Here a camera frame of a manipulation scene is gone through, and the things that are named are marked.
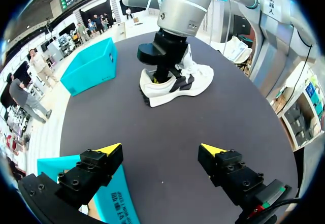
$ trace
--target black shirt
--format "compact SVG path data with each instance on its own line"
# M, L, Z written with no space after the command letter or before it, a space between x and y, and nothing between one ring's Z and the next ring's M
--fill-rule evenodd
M100 17L97 17L97 18L94 18L93 21L96 23L96 25L99 25L102 23L101 21L101 18Z
M19 87L20 83L20 80L15 78L10 84L9 94L11 98L14 98L17 101L19 106L24 107L27 101L28 93Z

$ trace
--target white shirt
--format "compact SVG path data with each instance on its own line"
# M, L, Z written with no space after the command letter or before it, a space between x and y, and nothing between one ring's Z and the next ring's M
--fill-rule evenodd
M35 56L30 59L29 62L35 68L37 73L39 73L47 65L44 62L44 56L38 53L36 53Z

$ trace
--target white floor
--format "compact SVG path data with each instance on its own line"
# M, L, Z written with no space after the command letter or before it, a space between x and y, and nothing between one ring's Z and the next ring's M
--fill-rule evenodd
M114 42L118 42L126 38L157 31L159 27L156 21L157 16L147 16L139 18L139 22L143 23L140 25L134 25L132 20L128 20L120 25L114 25L113 28L93 38L88 44L78 47L71 55L62 60L58 66L54 68L55 76L61 78L73 58L84 48L109 37L111 37ZM209 37L204 32L199 32L197 37L209 43ZM35 120L31 121L31 137L29 149L26 152L27 174L34 173L37 175L37 159L59 157L61 132L69 98L69 92L61 83L55 85L51 92L45 92L41 104L46 109L52 109L53 112L46 124L41 124Z

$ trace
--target person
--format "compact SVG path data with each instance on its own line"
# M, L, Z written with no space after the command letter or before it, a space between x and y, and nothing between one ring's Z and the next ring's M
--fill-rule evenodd
M52 110L47 111L38 100L27 93L24 90L25 85L11 73L7 76L7 82L10 85L9 94L16 104L22 107L32 118L43 124L46 123L46 120L41 118L33 109L41 111L47 119L50 118Z
M96 26L95 26L95 23L93 21L91 21L90 19L88 19L88 28L91 31L91 34L94 35L95 31L96 31Z
M129 16L129 15L130 15L131 18L133 18L132 14L131 14L131 9L130 9L130 7L127 8L127 10L126 10L125 12L126 12L126 17L127 17L127 19L128 19L128 16Z
M78 37L80 38L81 43L85 44L87 41L89 41L86 27L84 24L81 24L80 22L78 22L77 34Z
M102 20L99 17L97 17L96 14L93 17L94 17L94 20L93 21L95 23L96 28L98 29L98 31L101 34L103 34L104 33L104 27L102 25Z
M106 23L107 23L107 25L108 25L108 28L112 27L111 22L108 20L108 15L107 15L107 13L104 13L104 19L106 20Z
M103 15L101 15L101 21L102 21L102 25L104 27L104 31L108 30L107 22Z
M29 51L31 56L30 64L35 68L37 75L44 81L44 83L49 87L53 88L50 82L46 79L46 76L50 77L54 80L55 83L58 82L58 79L53 75L52 71L50 70L49 66L46 63L45 57L41 54L38 54L31 49Z
M320 127L323 131L325 131L325 105L323 105L323 114L320 119Z

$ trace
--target shoe sole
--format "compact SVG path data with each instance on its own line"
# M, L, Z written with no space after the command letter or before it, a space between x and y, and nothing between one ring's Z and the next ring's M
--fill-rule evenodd
M195 90L179 90L179 91L175 91L173 93L169 93L169 94L165 94L159 97L153 97L153 98L149 98L147 97L141 87L140 87L140 91L142 93L144 102L146 103L146 105L150 106L150 107L157 107L157 106L161 106L163 104L166 104L170 101L172 101L173 99L175 99L176 97L180 97L180 96L197 96L201 93L203 93L212 83L213 77L211 79L211 81L208 83L208 85L206 85L205 87L202 87L200 89L195 89Z

